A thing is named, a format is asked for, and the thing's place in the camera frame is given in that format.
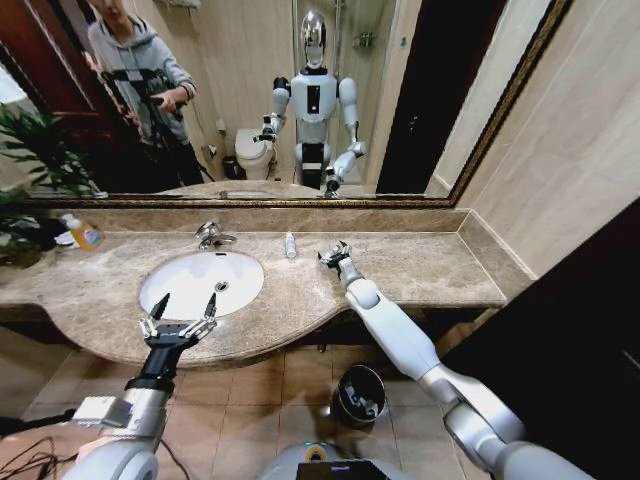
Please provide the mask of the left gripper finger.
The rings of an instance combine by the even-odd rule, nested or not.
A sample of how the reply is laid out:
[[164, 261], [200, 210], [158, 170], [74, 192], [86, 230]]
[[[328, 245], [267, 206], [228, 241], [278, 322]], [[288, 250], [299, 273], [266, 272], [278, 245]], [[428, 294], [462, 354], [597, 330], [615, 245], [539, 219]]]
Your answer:
[[170, 294], [166, 293], [152, 308], [150, 313], [139, 320], [139, 326], [144, 339], [157, 338], [159, 336], [158, 322], [168, 305]]
[[204, 310], [203, 316], [181, 330], [181, 337], [185, 339], [206, 337], [216, 326], [217, 293], [213, 292]]

